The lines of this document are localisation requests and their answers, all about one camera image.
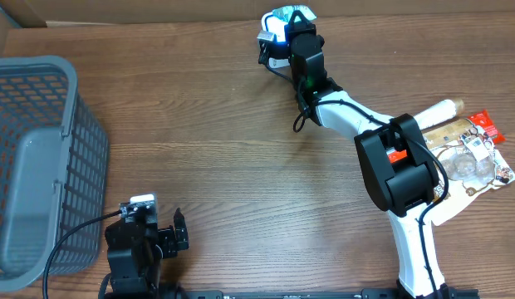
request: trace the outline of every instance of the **table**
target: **table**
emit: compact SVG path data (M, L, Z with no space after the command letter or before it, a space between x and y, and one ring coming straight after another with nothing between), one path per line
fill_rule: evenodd
M326 69L359 102L414 114L462 97L488 108L515 170L515 12L322 18ZM306 124L294 90L258 62L258 21L11 30L6 56L59 55L110 136L105 211L155 191L160 225L181 207L191 248L163 280L225 292L393 287L395 242L370 201L353 144ZM105 225L115 219L105 221ZM454 287L515 298L515 183L435 228ZM50 298L96 298L105 243ZM40 298L41 283L0 294Z

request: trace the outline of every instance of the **cable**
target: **cable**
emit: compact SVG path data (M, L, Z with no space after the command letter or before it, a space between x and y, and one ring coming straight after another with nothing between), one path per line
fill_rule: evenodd
M298 84L298 88L297 88L298 97L301 96L301 93L300 93L301 85L302 85L302 80L300 80L300 84ZM311 109L314 109L315 107L318 107L319 105L330 105L330 104L338 104L338 105L349 106L351 109L357 111L359 114L363 115L365 118L367 118L369 121L371 121L373 123L376 123L378 125L388 125L387 123L385 123L385 122L383 122L381 120L377 120L373 115L369 115L368 113L366 113L364 110L362 110L358 106L353 105L353 104L351 104L349 102L346 102L346 101L343 101L343 100L324 100L324 101L317 102L313 106L309 106L309 107L305 108L304 111L298 115L298 117L295 119L294 123L292 124L292 130L294 130L296 133L298 133L298 132L300 132L302 130L302 128L303 128L303 126L305 124L305 120L306 120L305 115ZM302 124L300 125L300 128L297 129L298 121L300 121L300 119L302 117L303 117ZM434 203L430 204L429 206L427 206L427 208L422 212L422 214L420 215L420 217L418 219L420 244L422 246L422 253L424 254L425 270L429 274L429 279L431 281L431 286L433 287L434 298L438 299L439 298L439 293L437 292L436 283L434 282L434 277L433 277L433 271L431 269L431 266L429 265L429 259L428 259L428 256L427 256L427 248L425 247L425 238L424 238L424 225L425 225L425 223L424 223L424 218L425 218L425 215L431 209L436 207L438 204L442 203L442 201L448 195L448 191L449 191L448 174L446 174L446 170L444 169L444 167L442 166L440 161L437 159L437 157L435 157L434 154L431 153L431 151L427 147L423 146L420 142L418 142L416 140L412 140L409 136L407 136L407 135L405 135L403 133L400 133L400 134L404 138L406 138L408 141L410 141L414 145L418 146L422 151L424 151L433 160L433 163L435 163L437 165L437 167L439 168L439 171L442 174L442 178L443 178L443 181L444 181L444 191L440 195L439 200L437 200L436 202L434 202Z
M292 78L289 78L288 76L285 76L283 75L282 73L280 72L277 72L277 71L274 71L269 65L268 65L268 59L267 59L267 62L265 62L265 68L270 71L272 74L276 75L276 76L280 76L281 78L289 81L289 83L291 83L291 85L294 85L294 81L292 80Z
M101 287L99 288L99 299L105 299L106 288L108 287L108 281L111 278L111 273L106 274L106 276L102 279Z
M49 258L47 259L47 263L45 265L45 268L43 270L43 284L42 284L42 293L43 293L43 299L49 299L49 296L47 295L47 279L49 278L49 270L51 268L52 259L55 257L56 253L58 252L58 249L60 249L60 246L69 238L73 233L78 232L79 230L83 229L84 227L97 223L99 221L102 221L104 219L114 217L121 214L121 211L115 211L113 213L109 213L97 218L93 218L92 220L88 220L82 224L79 224L75 226L72 230L67 232L58 242L56 242L55 247L52 249L51 254L49 254Z

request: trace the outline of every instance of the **barcode label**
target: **barcode label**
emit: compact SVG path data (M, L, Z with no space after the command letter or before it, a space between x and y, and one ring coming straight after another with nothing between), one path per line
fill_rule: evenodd
M472 141L468 142L466 144L466 147L468 148L468 150L472 152L473 157L477 161L485 159L490 155L488 149L486 148L486 146L484 146L483 142L481 141L481 139L479 139L479 137L476 137Z

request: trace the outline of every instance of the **plastic basket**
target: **plastic basket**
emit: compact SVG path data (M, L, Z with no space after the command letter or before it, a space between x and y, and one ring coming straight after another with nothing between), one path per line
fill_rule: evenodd
M104 206L108 138L57 56L0 59L0 292L40 277L58 238ZM72 235L51 274L79 272L101 224Z

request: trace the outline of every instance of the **black cable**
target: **black cable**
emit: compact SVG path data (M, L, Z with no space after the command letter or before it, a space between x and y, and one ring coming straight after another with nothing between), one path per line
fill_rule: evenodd
M92 220L88 220L82 224L79 224L75 226L72 230L67 232L58 242L56 242L55 247L52 249L51 254L49 254L49 258L47 259L47 263L45 265L45 268L43 270L43 284L42 284L42 293L43 293L43 299L49 299L49 296L47 295L47 279L49 278L49 270L51 268L52 259L55 257L56 253L60 249L60 246L69 238L73 233L78 232L79 230L83 229L84 227L97 223L99 221L102 221L106 218L114 217L121 214L121 211L115 211L113 213L109 213L97 218L93 218Z
M291 83L291 85L294 85L294 81L292 80L292 78L288 77L288 76L285 76L283 75L282 73L280 72L277 72L277 71L274 71L269 65L268 65L268 59L267 61L265 62L265 68L267 68L268 71L270 71L272 74L276 75L276 76L280 76L281 78L289 81L289 83Z
M302 85L302 81L300 81L300 84L298 85L298 89L297 89L298 97L301 96L301 93L300 93L301 85ZM369 115L364 110L362 110L360 107L358 107L358 106L356 106L354 104L351 104L349 102L346 102L346 101L343 101L343 100L324 100L324 101L317 102L313 106L310 106L310 107L307 107L306 109L304 109L304 111L302 113L300 113L298 115L298 117L295 119L294 124L292 124L292 130L294 130L296 133L298 133L298 132L300 132L302 130L302 128L304 126L304 123L305 123L305 120L306 120L306 114L311 109L314 109L315 107L317 107L319 105L330 105L330 104L338 104L338 105L349 106L351 109L355 110L356 112L358 112L359 114L363 115L366 119L368 119L369 121L371 121L371 122L373 122L375 124L378 124L378 125L388 125L387 123L385 123L385 122L383 122L381 120L377 120L373 115ZM302 125L300 126L300 128L297 129L298 121L300 121L300 119L302 117L303 117ZM446 174L446 170L444 169L444 167L442 166L440 161L437 159L437 157L435 157L434 154L431 153L431 151L427 147L425 147L424 145L422 145L420 142L418 142L416 140L412 140L409 136L407 136L407 135L405 135L403 133L401 133L401 135L404 138L406 138L408 141L413 143L414 145L418 146L422 151L424 151L433 160L433 162L439 168L439 171L442 174L442 178L443 178L443 181L444 181L444 191L440 195L439 200L437 200L436 202L434 202L434 203L430 204L429 206L427 206L427 208L420 215L419 219L417 219L418 220L418 224L419 224L420 244L422 246L422 253L424 254L425 270L429 274L429 279L431 281L431 286L433 287L434 298L438 299L439 298L439 294L437 292L436 283L434 282L433 271L431 269L431 266L429 265L429 259L428 259L428 256L427 256L427 248L425 247L425 238L424 238L424 225L425 225L425 223L424 223L424 218L425 218L425 215L431 209L436 207L438 204L442 203L442 201L448 195L448 191L449 191L448 174Z
M99 299L105 299L106 288L108 287L108 282L110 281L111 273L106 274L106 276L102 279L101 288L99 288Z

